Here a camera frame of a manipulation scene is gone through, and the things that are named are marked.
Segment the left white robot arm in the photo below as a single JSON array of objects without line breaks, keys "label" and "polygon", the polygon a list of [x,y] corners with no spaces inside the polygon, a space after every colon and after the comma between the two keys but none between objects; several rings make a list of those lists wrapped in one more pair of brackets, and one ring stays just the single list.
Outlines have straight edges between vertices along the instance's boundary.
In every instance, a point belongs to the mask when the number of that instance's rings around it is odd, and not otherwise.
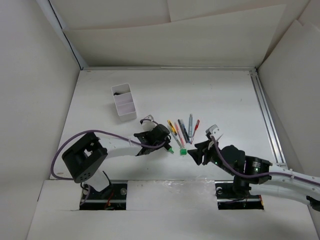
[{"label": "left white robot arm", "polygon": [[159,149],[172,152],[170,131],[162,124],[153,129],[135,133],[131,137],[122,137],[102,130],[87,130],[63,154],[73,181],[84,183],[94,190],[100,198],[111,194],[111,181],[100,166],[106,159],[148,155]]}]

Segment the black green highlighter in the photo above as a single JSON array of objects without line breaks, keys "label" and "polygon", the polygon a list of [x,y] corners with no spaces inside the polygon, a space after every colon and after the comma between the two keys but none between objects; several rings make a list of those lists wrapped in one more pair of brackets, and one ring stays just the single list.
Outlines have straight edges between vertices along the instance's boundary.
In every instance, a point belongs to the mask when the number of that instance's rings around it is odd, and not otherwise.
[{"label": "black green highlighter", "polygon": [[169,145],[169,144],[166,144],[165,146],[164,146],[164,148],[169,152],[169,153],[174,153],[174,150],[173,150],[173,148]]}]

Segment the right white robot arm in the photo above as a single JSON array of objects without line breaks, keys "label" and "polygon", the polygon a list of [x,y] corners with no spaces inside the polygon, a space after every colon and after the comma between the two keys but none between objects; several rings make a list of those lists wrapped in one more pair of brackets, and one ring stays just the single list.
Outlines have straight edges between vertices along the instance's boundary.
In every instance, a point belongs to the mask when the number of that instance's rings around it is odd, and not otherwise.
[{"label": "right white robot arm", "polygon": [[214,164],[233,177],[215,184],[220,209],[237,209],[245,201],[262,200],[263,195],[294,200],[320,210],[320,179],[248,156],[243,150],[229,145],[220,149],[217,142],[197,143],[187,152],[199,165]]}]

